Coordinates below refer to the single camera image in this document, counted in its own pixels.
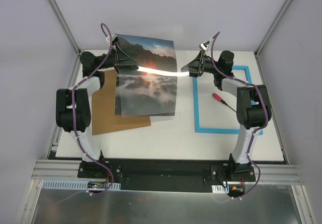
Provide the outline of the blue picture frame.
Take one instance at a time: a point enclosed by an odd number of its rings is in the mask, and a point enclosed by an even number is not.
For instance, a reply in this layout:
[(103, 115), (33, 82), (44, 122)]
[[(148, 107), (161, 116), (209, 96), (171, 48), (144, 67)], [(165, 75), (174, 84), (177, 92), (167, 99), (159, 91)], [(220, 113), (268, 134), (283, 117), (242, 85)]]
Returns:
[[(246, 65), (237, 65), (232, 67), (233, 70), (243, 70), (246, 75), (246, 80), (252, 83), (251, 72)], [(229, 128), (203, 128), (200, 126), (200, 116), (199, 116), (199, 98), (198, 98), (198, 83), (196, 78), (192, 78), (193, 83), (193, 98), (194, 98), (194, 123), (195, 123), (195, 133), (204, 134), (239, 134), (239, 129), (229, 129)]]

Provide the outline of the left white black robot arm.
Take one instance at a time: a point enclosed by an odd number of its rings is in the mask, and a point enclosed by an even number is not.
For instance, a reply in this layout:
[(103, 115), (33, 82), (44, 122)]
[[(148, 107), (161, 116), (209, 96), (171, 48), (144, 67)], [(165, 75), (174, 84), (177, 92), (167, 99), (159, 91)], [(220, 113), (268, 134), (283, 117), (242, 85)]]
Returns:
[(56, 124), (74, 139), (82, 154), (77, 176), (79, 178), (111, 177), (105, 158), (90, 130), (92, 120), (89, 98), (105, 83), (105, 69), (137, 70), (135, 59), (126, 54), (118, 43), (113, 42), (106, 54), (95, 56), (89, 51), (79, 57), (83, 78), (68, 89), (56, 92)]

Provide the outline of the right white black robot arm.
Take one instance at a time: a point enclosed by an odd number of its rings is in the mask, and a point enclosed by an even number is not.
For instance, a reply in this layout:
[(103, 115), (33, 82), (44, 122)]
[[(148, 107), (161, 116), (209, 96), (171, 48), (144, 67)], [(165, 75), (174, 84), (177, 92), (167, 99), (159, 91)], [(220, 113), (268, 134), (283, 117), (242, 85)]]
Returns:
[(237, 142), (229, 155), (226, 167), (216, 170), (215, 177), (223, 181), (241, 181), (242, 178), (254, 181), (251, 176), (255, 165), (251, 154), (259, 132), (266, 128), (272, 112), (265, 85), (254, 85), (236, 78), (232, 72), (234, 53), (225, 50), (215, 61), (203, 50), (188, 64), (181, 68), (190, 77), (200, 77), (211, 73), (214, 85), (236, 98), (236, 117), (240, 124)]

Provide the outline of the red handled screwdriver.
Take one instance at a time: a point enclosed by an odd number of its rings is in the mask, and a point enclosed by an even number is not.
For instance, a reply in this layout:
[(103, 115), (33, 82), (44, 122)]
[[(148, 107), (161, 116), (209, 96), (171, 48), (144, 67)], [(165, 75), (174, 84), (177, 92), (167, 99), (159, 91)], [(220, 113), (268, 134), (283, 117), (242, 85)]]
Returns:
[(229, 109), (231, 109), (233, 112), (235, 112), (236, 113), (236, 110), (234, 110), (230, 105), (228, 105), (218, 94), (216, 94), (216, 93), (213, 93), (212, 94), (212, 97), (216, 100), (216, 101), (218, 101), (218, 102), (220, 102), (221, 104), (223, 104), (223, 105), (225, 105), (225, 106), (227, 106)]

